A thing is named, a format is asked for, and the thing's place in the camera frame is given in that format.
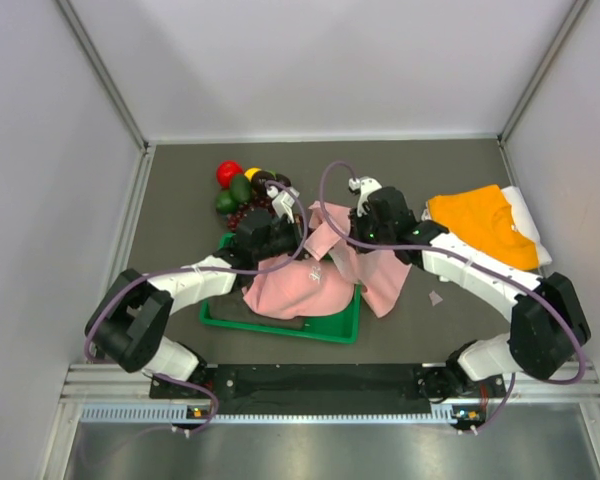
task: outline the yellow fruit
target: yellow fruit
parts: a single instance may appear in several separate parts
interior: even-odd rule
[[[258,167],[252,167],[249,170],[247,170],[246,172],[244,172],[244,176],[247,177],[249,179],[249,181],[251,181],[251,177],[253,177],[253,175],[256,172],[259,172],[261,169]]]

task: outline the white wall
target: white wall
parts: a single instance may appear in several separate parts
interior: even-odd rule
[[[600,0],[592,2],[510,141],[555,268],[574,281],[600,375]]]
[[[153,140],[498,133],[572,0],[73,0]]]
[[[0,0],[0,479],[33,478],[138,152],[50,0]]]

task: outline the cable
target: cable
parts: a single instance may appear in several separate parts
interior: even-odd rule
[[[90,351],[91,343],[93,342],[93,337],[95,336],[96,332],[98,331],[98,328],[100,328],[100,325],[102,324],[102,322],[104,322],[104,319],[107,317],[107,315],[109,315],[111,310],[113,310],[118,305],[118,303],[120,303],[120,301],[125,297],[125,295],[127,293],[129,293],[131,290],[133,290],[135,287],[137,287],[141,283],[149,280],[150,278],[159,277],[161,275],[173,275],[175,273],[183,273],[183,272],[223,272],[223,273],[235,273],[237,275],[260,275],[263,273],[275,272],[276,270],[280,270],[281,268],[284,268],[287,265],[289,265],[291,262],[293,262],[302,252],[302,249],[304,248],[304,244],[307,241],[307,237],[309,236],[309,218],[307,217],[307,212],[306,212],[304,206],[302,205],[302,203],[300,202],[300,200],[298,199],[298,197],[290,190],[290,188],[287,188],[284,185],[282,185],[281,183],[273,181],[273,180],[267,181],[265,185],[273,185],[273,186],[277,187],[279,190],[284,190],[285,192],[287,192],[289,194],[289,196],[294,200],[296,205],[298,205],[298,208],[300,209],[300,214],[302,216],[302,239],[300,240],[300,243],[298,244],[298,248],[296,249],[296,251],[287,260],[285,260],[284,262],[282,262],[278,265],[264,268],[262,270],[240,270],[237,268],[223,268],[223,267],[211,267],[211,266],[195,267],[195,266],[193,266],[193,267],[170,268],[170,269],[162,270],[159,272],[147,273],[140,278],[136,278],[135,280],[130,282],[127,286],[125,286],[122,290],[120,290],[118,292],[118,294],[115,295],[111,299],[109,304],[102,309],[102,311],[100,312],[100,315],[98,315],[98,318],[96,318],[96,321],[93,322],[93,326],[91,327],[91,330],[89,330],[89,333],[87,334],[87,338],[85,339],[85,342],[84,342],[83,352],[84,352],[84,356],[87,358],[87,360],[94,362],[94,363],[101,363],[101,360],[95,358],[91,354],[91,351]]]
[[[504,406],[509,401],[509,398],[511,398],[511,394],[513,393],[513,387],[515,387],[515,385],[516,385],[516,374],[512,373],[511,381],[509,382],[509,388],[507,388],[507,392],[504,394],[504,397],[502,397],[502,400],[500,401],[500,403],[498,404],[496,409],[493,411],[493,413],[487,418],[487,420],[479,427],[476,427],[476,429],[475,429],[476,434],[483,432],[485,428],[487,428],[489,425],[491,425],[496,420],[496,418],[498,418],[500,416],[500,414],[502,413],[502,410],[504,409]]]
[[[142,282],[145,282],[147,280],[149,280],[150,278],[154,278],[160,275],[172,275],[174,273],[182,273],[182,272],[194,272],[194,271],[198,271],[198,272],[205,272],[205,271],[211,271],[211,272],[227,272],[227,273],[235,273],[237,275],[260,275],[263,273],[271,273],[271,272],[275,272],[276,270],[280,270],[281,268],[286,267],[287,265],[289,265],[291,262],[293,262],[302,252],[302,249],[304,248],[304,244],[307,241],[307,237],[309,236],[309,218],[307,217],[307,212],[304,208],[304,206],[302,205],[302,202],[300,202],[299,198],[297,195],[295,195],[293,193],[293,191],[291,191],[288,187],[285,187],[284,185],[282,185],[279,182],[270,180],[267,181],[265,183],[265,185],[273,185],[275,187],[277,187],[279,190],[285,191],[289,194],[289,196],[294,200],[295,204],[298,205],[298,208],[300,210],[300,214],[302,216],[302,239],[300,240],[300,243],[298,244],[298,248],[296,249],[296,251],[284,262],[272,266],[272,267],[268,267],[268,268],[264,268],[262,270],[240,270],[240,269],[235,269],[235,268],[222,268],[222,267],[211,267],[211,266],[203,266],[203,267],[181,267],[181,268],[171,268],[168,270],[162,270],[160,272],[153,272],[153,273],[148,273],[143,275],[140,278],[137,278],[135,280],[133,280],[132,282],[130,282],[127,286],[125,286],[122,290],[120,290],[120,292],[118,292],[117,295],[115,295],[111,301],[107,304],[106,307],[104,307],[102,309],[102,312],[100,312],[100,315],[98,315],[98,318],[96,318],[95,322],[93,322],[93,326],[91,327],[91,329],[89,330],[89,333],[86,336],[85,342],[84,342],[84,355],[87,358],[87,360],[90,360],[94,363],[103,363],[102,360],[94,357],[91,354],[91,344],[93,342],[93,337],[95,336],[95,333],[98,331],[98,328],[100,327],[100,325],[102,324],[102,322],[104,321],[104,319],[107,317],[107,315],[109,315],[109,313],[111,312],[111,310],[113,310],[118,303],[120,303],[120,301],[124,298],[124,296],[129,293],[131,290],[133,290],[136,286],[138,286],[139,284],[141,284]],[[218,413],[218,408],[219,408],[219,401],[218,398],[213,394],[213,392],[211,392],[210,390],[204,388],[201,385],[196,385],[195,383],[190,383],[190,382],[184,382],[182,380],[177,380],[175,378],[171,378],[168,375],[163,375],[163,374],[155,374],[155,377],[166,381],[166,382],[170,382],[176,385],[180,385],[182,387],[185,388],[190,388],[192,390],[196,390],[199,392],[204,393],[205,395],[207,395],[209,397],[209,399],[211,400],[211,411],[209,412],[209,415],[207,416],[206,420],[204,421],[204,423],[200,424],[200,426],[198,426],[195,430],[191,430],[192,434],[197,434],[202,432],[203,430],[205,430],[209,424],[211,423],[211,421],[213,420],[213,418],[217,415]],[[152,426],[149,428],[146,428],[140,432],[138,432],[137,434],[133,435],[131,438],[125,440],[124,442],[122,442],[120,445],[116,446],[110,453],[108,453],[103,459],[101,459],[99,462],[97,463],[90,463],[87,461],[86,459],[86,455],[84,452],[84,446],[81,445],[80,448],[80,458],[82,460],[82,462],[85,464],[85,466],[88,466],[90,468],[96,468],[100,465],[102,465],[103,463],[105,463],[107,460],[109,460],[113,455],[115,455],[118,451],[120,451],[122,448],[124,448],[125,446],[127,446],[129,443],[133,442],[134,440],[136,440],[137,438],[146,435],[147,433],[150,432],[154,432],[157,430],[164,430],[166,428],[171,428],[171,427],[164,427],[164,426]]]
[[[442,248],[432,247],[430,245],[374,245],[372,243],[365,243],[365,242],[361,242],[359,240],[350,238],[345,232],[340,230],[338,228],[338,226],[334,223],[333,219],[331,218],[331,215],[327,211],[327,208],[325,205],[325,200],[324,200],[324,197],[325,197],[324,191],[325,191],[327,177],[329,176],[329,173],[331,172],[331,170],[333,170],[336,167],[344,167],[347,170],[349,170],[349,173],[351,174],[352,178],[358,178],[355,174],[355,171],[353,170],[353,167],[351,167],[351,165],[349,165],[345,162],[333,162],[333,163],[329,164],[327,166],[327,168],[325,168],[324,172],[322,172],[322,177],[320,178],[320,188],[319,188],[320,210],[322,211],[322,215],[323,215],[325,221],[327,222],[327,224],[331,227],[331,229],[334,232],[336,232],[336,234],[338,234],[347,243],[357,246],[357,247],[366,248],[369,250],[392,250],[392,251],[420,250],[420,251],[435,252],[435,253],[440,253],[442,255],[446,255],[447,257],[455,258],[456,260],[459,260],[465,264],[470,263],[468,258],[465,258],[462,255],[457,254],[456,252],[452,252],[450,250],[445,250]],[[494,272],[493,270],[490,270],[490,269],[483,267],[482,265],[479,265],[476,263],[471,263],[470,266],[471,266],[471,268],[474,268],[474,269],[478,270],[479,272],[485,273],[485,274],[487,274],[493,278],[496,278],[504,283],[508,283],[509,285],[513,286],[514,288],[520,290],[522,293],[524,293],[524,294],[528,295],[529,297],[531,297],[532,299],[534,299],[547,312],[549,312],[549,314],[556,320],[556,322],[558,322],[558,325],[560,325],[562,330],[564,330],[565,334],[567,335],[567,338],[571,342],[571,345],[573,346],[573,349],[578,357],[578,372],[576,373],[576,375],[573,378],[570,378],[567,380],[547,379],[547,380],[542,380],[542,381],[553,384],[553,385],[571,385],[571,384],[577,383],[580,380],[582,380],[582,377],[584,377],[585,370],[586,370],[586,357],[585,357],[584,351],[582,350],[582,347],[580,346],[580,343],[578,342],[578,339],[576,338],[574,333],[569,328],[569,325],[567,325],[567,322],[565,321],[565,319],[562,317],[562,315],[560,315],[560,312],[558,312],[553,307],[553,305],[551,305],[547,300],[542,298],[542,296],[538,295],[536,292],[525,287],[524,285],[520,284],[519,282],[516,282],[515,280],[508,278],[505,275],[501,275],[498,272]],[[498,405],[498,408],[496,408],[495,412],[493,412],[493,414],[489,417],[489,419],[483,425],[481,425],[480,428],[476,430],[476,432],[483,431],[487,425],[490,425],[493,422],[493,420],[495,420],[500,415],[502,408],[506,405],[507,401],[509,400],[509,397],[511,396],[514,385],[515,385],[515,374],[512,374],[511,384],[509,385],[509,389],[507,390],[507,393],[505,394],[504,398],[500,402],[500,405]]]

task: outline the gray floor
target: gray floor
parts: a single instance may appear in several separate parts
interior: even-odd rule
[[[509,406],[478,437],[448,426],[216,425],[189,441],[152,432],[115,452],[144,428],[81,424],[91,468],[74,451],[66,480],[600,479],[578,405]]]
[[[152,271],[195,263],[210,254],[226,228],[213,210],[218,192],[214,172],[227,159],[245,168],[284,173],[310,204],[317,199],[322,170],[347,160],[359,175],[376,177],[402,190],[419,215],[437,194],[484,185],[509,184],[495,140],[218,144],[158,147],[131,251],[129,265]],[[347,176],[328,183],[328,200],[355,204]],[[435,290],[443,302],[431,306]],[[507,329],[495,310],[455,285],[412,269],[395,309],[377,319],[366,305],[354,345],[207,327],[199,307],[178,312],[167,334],[213,363],[391,363],[438,362],[469,340]]]

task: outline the red fruit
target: red fruit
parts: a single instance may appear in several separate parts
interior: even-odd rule
[[[233,160],[222,162],[216,170],[216,180],[222,188],[229,188],[231,179],[237,173],[242,173],[242,167]]]

